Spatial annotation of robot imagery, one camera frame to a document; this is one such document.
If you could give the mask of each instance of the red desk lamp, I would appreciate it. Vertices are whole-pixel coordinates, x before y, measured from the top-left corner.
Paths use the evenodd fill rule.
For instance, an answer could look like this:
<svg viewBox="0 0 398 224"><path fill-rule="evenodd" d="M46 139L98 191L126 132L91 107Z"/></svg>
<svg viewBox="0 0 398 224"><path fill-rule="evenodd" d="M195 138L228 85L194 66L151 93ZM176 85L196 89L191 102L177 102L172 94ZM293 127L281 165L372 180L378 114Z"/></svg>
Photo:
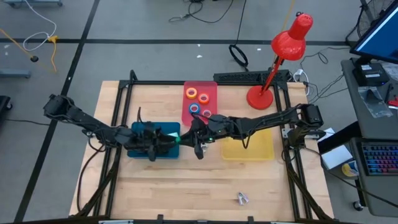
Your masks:
<svg viewBox="0 0 398 224"><path fill-rule="evenodd" d="M266 82L260 86L250 88L246 99L249 105L257 110L268 108L274 96L268 89L275 74L278 72L279 65L283 60L299 60L305 52L305 35L310 30L313 20L308 14L301 14L296 17L292 27L278 34L271 42L271 47L277 58L272 65L272 71Z"/></svg>

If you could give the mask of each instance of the ring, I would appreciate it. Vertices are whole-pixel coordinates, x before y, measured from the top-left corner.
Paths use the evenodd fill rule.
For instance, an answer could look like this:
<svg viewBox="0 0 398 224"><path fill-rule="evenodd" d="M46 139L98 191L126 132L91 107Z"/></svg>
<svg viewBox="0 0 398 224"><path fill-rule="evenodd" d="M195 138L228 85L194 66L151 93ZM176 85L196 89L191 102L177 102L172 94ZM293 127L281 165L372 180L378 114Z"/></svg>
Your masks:
<svg viewBox="0 0 398 224"><path fill-rule="evenodd" d="M202 115L207 117L207 118L209 118L211 116L211 111L210 110L204 110Z"/></svg>
<svg viewBox="0 0 398 224"><path fill-rule="evenodd" d="M187 91L185 92L186 96L188 99L195 99L197 97L197 89L195 88L187 88Z"/></svg>
<svg viewBox="0 0 398 224"><path fill-rule="evenodd" d="M199 113L200 106L197 103L192 103L189 105L189 113Z"/></svg>
<svg viewBox="0 0 398 224"><path fill-rule="evenodd" d="M199 95L199 103L206 105L209 103L209 95L207 95L206 93L202 93L201 95Z"/></svg>

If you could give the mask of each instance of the blue tray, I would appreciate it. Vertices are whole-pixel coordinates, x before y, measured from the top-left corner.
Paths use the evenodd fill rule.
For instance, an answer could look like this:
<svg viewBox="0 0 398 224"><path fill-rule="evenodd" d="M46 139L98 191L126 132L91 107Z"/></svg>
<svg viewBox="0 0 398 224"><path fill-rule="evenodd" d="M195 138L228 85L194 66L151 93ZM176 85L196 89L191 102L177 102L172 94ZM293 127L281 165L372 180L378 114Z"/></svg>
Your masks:
<svg viewBox="0 0 398 224"><path fill-rule="evenodd" d="M164 134L178 133L180 135L180 123L178 122L153 122L155 128L162 128ZM134 122L131 125L131 129L136 132L144 130L144 125L140 122ZM180 145L176 145L170 149L166 154L157 155L156 159L178 159L180 155ZM148 155L144 153L138 153L134 151L127 151L127 156L136 159L147 159Z"/></svg>

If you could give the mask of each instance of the red tray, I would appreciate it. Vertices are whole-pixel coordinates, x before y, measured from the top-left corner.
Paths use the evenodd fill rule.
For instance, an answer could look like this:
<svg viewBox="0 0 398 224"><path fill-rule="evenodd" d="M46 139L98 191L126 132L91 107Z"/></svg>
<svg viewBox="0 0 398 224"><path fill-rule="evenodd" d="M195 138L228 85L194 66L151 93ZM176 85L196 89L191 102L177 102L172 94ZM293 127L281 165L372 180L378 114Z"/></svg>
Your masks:
<svg viewBox="0 0 398 224"><path fill-rule="evenodd" d="M195 99L189 99L185 92L188 88L197 89L197 97ZM207 105L203 105L199 103L198 97L202 93L206 93L209 96L209 103ZM184 92L182 96L182 114L181 120L182 123L186 126L191 126L191 122L193 120L192 115L189 112L189 106L192 103L197 103L200 106L200 114L203 114L204 110L210 110L212 114L217 114L217 83L216 82L185 82L184 83ZM206 124L208 120L206 118L201 118Z"/></svg>

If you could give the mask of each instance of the lamp base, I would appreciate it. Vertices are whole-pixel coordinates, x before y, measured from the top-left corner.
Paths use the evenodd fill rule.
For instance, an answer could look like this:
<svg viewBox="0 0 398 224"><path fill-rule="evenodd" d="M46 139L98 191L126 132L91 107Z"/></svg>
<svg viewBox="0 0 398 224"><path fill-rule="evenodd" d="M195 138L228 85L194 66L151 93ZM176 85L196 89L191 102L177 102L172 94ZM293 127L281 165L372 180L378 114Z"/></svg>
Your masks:
<svg viewBox="0 0 398 224"><path fill-rule="evenodd" d="M274 96L270 90L266 90L262 95L260 95L261 86L254 86L250 88L248 94L246 95L246 100L249 105L257 110L267 109L274 101Z"/></svg>

